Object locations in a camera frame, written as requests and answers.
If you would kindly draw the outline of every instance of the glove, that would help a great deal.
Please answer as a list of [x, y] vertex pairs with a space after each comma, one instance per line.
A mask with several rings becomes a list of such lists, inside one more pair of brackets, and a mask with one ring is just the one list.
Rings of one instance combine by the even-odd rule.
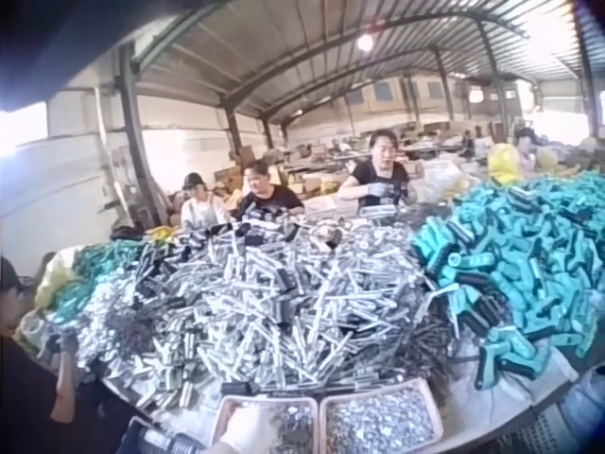
[[73, 331], [63, 332], [60, 335], [60, 350], [71, 356], [74, 356], [78, 352], [78, 337]]
[[277, 441], [273, 414], [261, 407], [239, 408], [227, 425], [220, 441], [237, 454], [266, 454]]
[[368, 184], [368, 193], [375, 197], [390, 196], [393, 193], [393, 185], [388, 183]]

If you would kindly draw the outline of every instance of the black shirt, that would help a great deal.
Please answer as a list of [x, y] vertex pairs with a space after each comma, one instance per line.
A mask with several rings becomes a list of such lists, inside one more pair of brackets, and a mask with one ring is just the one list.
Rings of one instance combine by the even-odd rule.
[[301, 200], [296, 196], [296, 194], [294, 194], [294, 192], [292, 192], [291, 189], [288, 189], [285, 186], [274, 184], [273, 194], [271, 194], [271, 197], [268, 199], [261, 199], [252, 192], [248, 193], [248, 195], [242, 199], [242, 202], [239, 205], [239, 212], [237, 213], [236, 217], [238, 219], [242, 219], [246, 213], [246, 210], [248, 210], [253, 203], [255, 203], [257, 208], [278, 207], [291, 210], [292, 208], [304, 207]]
[[359, 206], [374, 206], [374, 205], [388, 205], [399, 203], [401, 196], [407, 197], [407, 184], [409, 183], [409, 177], [407, 176], [406, 168], [399, 163], [393, 163], [393, 173], [390, 178], [379, 177], [376, 174], [376, 169], [372, 164], [372, 161], [364, 161], [359, 163], [352, 175], [360, 185], [369, 183], [388, 183], [394, 187], [394, 192], [390, 196], [378, 198], [375, 196], [366, 196], [359, 199]]
[[60, 452], [65, 425], [50, 419], [57, 398], [57, 378], [14, 340], [2, 336], [0, 342], [2, 452]]

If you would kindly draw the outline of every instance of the warehouse ceiling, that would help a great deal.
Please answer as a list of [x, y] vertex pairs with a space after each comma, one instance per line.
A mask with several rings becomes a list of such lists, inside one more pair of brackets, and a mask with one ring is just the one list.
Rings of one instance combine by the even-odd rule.
[[[567, 0], [233, 0], [158, 36], [138, 88], [281, 123], [385, 77], [437, 72], [436, 52], [452, 77], [490, 79], [478, 24], [501, 73], [536, 82], [581, 72]], [[593, 69], [605, 68], [600, 30], [582, 25]], [[368, 52], [356, 44], [363, 34]]]

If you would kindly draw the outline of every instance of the black cap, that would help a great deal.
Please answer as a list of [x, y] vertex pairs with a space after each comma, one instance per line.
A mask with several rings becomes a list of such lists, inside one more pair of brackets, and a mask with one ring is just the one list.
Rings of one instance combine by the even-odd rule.
[[521, 128], [519, 131], [517, 131], [514, 136], [516, 137], [517, 140], [519, 140], [522, 137], [529, 137], [529, 139], [531, 140], [531, 143], [533, 145], [542, 145], [543, 144], [543, 140], [541, 140], [538, 135], [536, 135], [536, 131], [533, 130], [533, 128]]
[[13, 288], [17, 288], [17, 291], [23, 291], [23, 285], [15, 267], [4, 256], [0, 255], [0, 292], [6, 293]]
[[192, 172], [185, 177], [185, 183], [182, 184], [182, 189], [193, 189], [198, 184], [204, 184], [204, 180], [200, 177], [200, 175], [196, 172]]

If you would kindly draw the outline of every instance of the pile of green parts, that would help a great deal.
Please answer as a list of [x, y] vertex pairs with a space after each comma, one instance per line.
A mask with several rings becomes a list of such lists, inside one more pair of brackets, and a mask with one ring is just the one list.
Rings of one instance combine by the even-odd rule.
[[605, 179], [485, 183], [414, 239], [427, 275], [449, 288], [449, 315], [481, 338], [475, 387], [498, 372], [540, 376], [551, 347], [586, 356], [598, 331], [605, 276]]
[[132, 266], [145, 243], [116, 240], [86, 246], [74, 257], [73, 272], [78, 279], [60, 288], [48, 308], [53, 323], [62, 325], [75, 320], [88, 304], [96, 287], [112, 272]]

